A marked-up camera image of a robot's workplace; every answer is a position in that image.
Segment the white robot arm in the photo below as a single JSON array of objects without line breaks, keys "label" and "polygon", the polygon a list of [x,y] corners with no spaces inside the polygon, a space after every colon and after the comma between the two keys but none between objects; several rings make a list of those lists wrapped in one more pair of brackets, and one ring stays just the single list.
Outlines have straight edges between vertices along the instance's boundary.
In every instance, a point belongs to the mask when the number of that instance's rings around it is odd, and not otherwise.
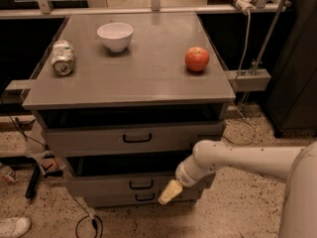
[{"label": "white robot arm", "polygon": [[317,238],[317,143],[304,147],[240,147],[202,140],[176,168],[162,205],[207,176],[230,167],[285,183],[278,238]]}]

